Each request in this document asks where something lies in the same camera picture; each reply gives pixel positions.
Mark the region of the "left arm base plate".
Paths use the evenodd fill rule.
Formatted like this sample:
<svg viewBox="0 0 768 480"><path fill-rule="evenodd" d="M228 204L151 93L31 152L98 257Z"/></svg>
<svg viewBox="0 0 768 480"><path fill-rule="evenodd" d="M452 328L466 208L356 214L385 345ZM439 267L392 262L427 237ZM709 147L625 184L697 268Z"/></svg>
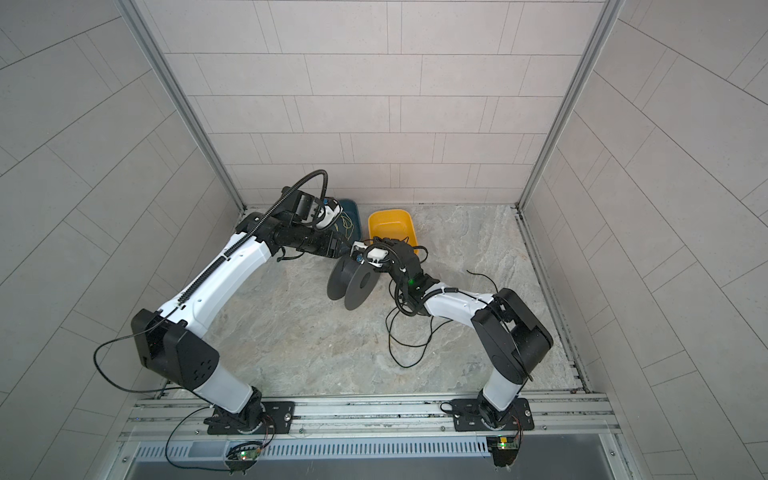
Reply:
<svg viewBox="0 0 768 480"><path fill-rule="evenodd" d="M203 423L208 435L271 435L290 431L296 404L291 401L249 403L242 412L230 413L218 406Z"/></svg>

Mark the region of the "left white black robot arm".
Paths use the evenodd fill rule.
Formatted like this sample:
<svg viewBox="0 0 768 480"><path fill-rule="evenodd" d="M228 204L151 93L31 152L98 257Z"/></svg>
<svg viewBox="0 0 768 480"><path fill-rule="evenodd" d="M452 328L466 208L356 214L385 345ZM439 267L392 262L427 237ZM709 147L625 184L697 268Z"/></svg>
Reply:
<svg viewBox="0 0 768 480"><path fill-rule="evenodd" d="M155 311L140 310L131 321L129 337L142 366L211 404L207 424L227 433L257 430L266 413L261 392L229 372L204 339L218 312L271 258L286 260L288 248L331 259L350 250L332 227L341 205L325 189L317 196L302 189L316 177L329 178L318 169L283 188L266 212L240 221L223 250L183 291Z"/></svg>

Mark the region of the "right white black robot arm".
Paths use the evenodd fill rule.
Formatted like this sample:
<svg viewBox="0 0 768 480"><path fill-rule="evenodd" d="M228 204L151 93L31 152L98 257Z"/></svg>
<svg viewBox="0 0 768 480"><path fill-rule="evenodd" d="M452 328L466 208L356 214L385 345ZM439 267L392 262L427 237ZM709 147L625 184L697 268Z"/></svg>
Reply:
<svg viewBox="0 0 768 480"><path fill-rule="evenodd" d="M554 340L550 332L519 295L508 288L492 294L471 293L452 287L422 269L420 246L376 237L356 243L353 258L377 273L391 278L397 316L443 318L474 330L493 370L478 395L476 415L491 429L500 429L513 418L512 404L532 379Z"/></svg>

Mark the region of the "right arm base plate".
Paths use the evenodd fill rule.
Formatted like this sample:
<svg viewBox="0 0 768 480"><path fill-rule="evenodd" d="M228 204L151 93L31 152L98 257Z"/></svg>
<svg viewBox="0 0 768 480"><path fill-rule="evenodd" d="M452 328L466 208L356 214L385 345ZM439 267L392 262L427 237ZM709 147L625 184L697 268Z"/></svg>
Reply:
<svg viewBox="0 0 768 480"><path fill-rule="evenodd" d="M482 395L458 398L440 405L457 432L532 431L535 424L527 399L515 398L505 410L497 410Z"/></svg>

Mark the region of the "dark grey cable spool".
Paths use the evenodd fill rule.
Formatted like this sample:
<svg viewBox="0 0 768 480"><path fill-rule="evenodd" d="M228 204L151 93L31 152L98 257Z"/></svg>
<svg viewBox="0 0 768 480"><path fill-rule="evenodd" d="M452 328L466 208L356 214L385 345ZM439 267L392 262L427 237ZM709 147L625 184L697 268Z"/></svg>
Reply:
<svg viewBox="0 0 768 480"><path fill-rule="evenodd" d="M366 301L379 278L380 273L371 264L342 257L328 279L327 296L333 301L342 300L346 310L355 310Z"/></svg>

